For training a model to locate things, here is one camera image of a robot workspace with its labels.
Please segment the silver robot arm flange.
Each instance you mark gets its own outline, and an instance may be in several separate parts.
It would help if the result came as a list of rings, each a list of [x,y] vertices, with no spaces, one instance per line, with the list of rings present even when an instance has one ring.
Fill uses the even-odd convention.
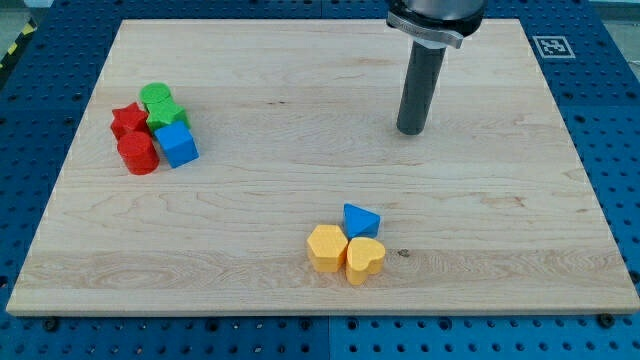
[[[487,0],[396,0],[386,23],[428,49],[459,49],[478,30]]]

